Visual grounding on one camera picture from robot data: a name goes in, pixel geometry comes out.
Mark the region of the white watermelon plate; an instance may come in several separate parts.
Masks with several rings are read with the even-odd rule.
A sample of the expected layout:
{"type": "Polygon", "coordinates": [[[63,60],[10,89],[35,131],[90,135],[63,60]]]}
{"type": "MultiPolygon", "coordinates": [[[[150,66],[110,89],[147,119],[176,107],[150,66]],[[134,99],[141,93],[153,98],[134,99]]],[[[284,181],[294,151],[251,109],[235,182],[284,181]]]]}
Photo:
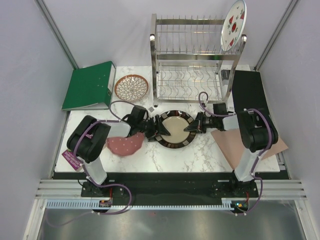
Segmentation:
{"type": "Polygon", "coordinates": [[[225,17],[220,36],[221,49],[230,51],[236,46],[244,31],[247,19],[247,5],[244,0],[237,0],[225,17]]]}

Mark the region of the pink polka dot plate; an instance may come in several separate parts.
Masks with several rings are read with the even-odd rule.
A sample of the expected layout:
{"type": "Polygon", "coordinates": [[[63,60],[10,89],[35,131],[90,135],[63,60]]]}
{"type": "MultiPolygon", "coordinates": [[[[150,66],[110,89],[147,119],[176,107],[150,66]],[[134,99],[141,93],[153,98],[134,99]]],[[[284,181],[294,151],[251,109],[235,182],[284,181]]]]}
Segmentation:
{"type": "Polygon", "coordinates": [[[133,155],[143,145],[145,135],[141,132],[130,137],[110,137],[106,140],[106,147],[120,157],[133,155]]]}

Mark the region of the brown floral pattern bowl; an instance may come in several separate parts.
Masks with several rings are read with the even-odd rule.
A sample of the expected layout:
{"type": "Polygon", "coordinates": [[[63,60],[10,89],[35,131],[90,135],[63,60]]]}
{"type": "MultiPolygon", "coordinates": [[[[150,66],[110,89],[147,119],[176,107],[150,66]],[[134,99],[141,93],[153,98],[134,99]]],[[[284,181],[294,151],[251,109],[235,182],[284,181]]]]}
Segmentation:
{"type": "Polygon", "coordinates": [[[123,101],[141,100],[149,91],[148,81],[141,75],[129,74],[121,77],[114,86],[115,95],[123,101]]]}

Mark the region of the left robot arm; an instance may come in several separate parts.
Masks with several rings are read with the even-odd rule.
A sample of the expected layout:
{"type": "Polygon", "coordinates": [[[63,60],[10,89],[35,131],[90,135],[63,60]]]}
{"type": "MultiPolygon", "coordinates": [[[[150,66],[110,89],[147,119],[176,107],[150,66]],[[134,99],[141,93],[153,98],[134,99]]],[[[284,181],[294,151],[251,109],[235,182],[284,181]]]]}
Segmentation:
{"type": "Polygon", "coordinates": [[[151,141],[171,133],[161,123],[160,116],[149,117],[148,110],[134,105],[131,113],[119,120],[98,120],[86,115],[67,140],[67,148],[82,168],[92,191],[99,197],[106,196],[110,185],[105,180],[107,172],[102,166],[101,152],[108,148],[111,153],[127,157],[136,153],[145,139],[151,141]]]}

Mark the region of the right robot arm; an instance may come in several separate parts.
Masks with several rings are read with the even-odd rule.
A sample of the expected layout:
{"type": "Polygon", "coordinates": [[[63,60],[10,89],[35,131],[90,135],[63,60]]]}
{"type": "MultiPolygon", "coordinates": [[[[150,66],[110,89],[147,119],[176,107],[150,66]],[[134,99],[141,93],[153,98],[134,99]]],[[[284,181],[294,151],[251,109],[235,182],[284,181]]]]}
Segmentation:
{"type": "Polygon", "coordinates": [[[235,197],[242,196],[247,191],[245,182],[258,179],[255,175],[257,164],[263,159],[272,145],[278,142],[278,132],[270,117],[263,115],[264,109],[244,108],[231,114],[226,111],[224,103],[214,104],[213,112],[199,106],[202,111],[196,117],[182,110],[169,110],[155,116],[157,132],[153,137],[163,146],[174,149],[188,146],[196,135],[204,135],[208,129],[232,167],[235,181],[229,184],[229,191],[235,197]],[[164,125],[164,120],[170,117],[180,117],[186,121],[186,126],[177,131],[182,136],[182,142],[170,142],[172,132],[164,125]]]}

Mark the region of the black rimmed cream plate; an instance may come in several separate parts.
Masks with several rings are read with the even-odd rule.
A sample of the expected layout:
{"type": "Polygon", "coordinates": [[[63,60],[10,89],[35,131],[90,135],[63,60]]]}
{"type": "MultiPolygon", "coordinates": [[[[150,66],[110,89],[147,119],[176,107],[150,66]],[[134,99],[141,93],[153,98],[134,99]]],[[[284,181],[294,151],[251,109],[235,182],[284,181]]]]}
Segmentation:
{"type": "Polygon", "coordinates": [[[160,134],[155,140],[170,149],[180,149],[189,145],[196,137],[195,132],[185,131],[194,118],[182,110],[169,110],[159,115],[159,122],[170,133],[160,134]]]}

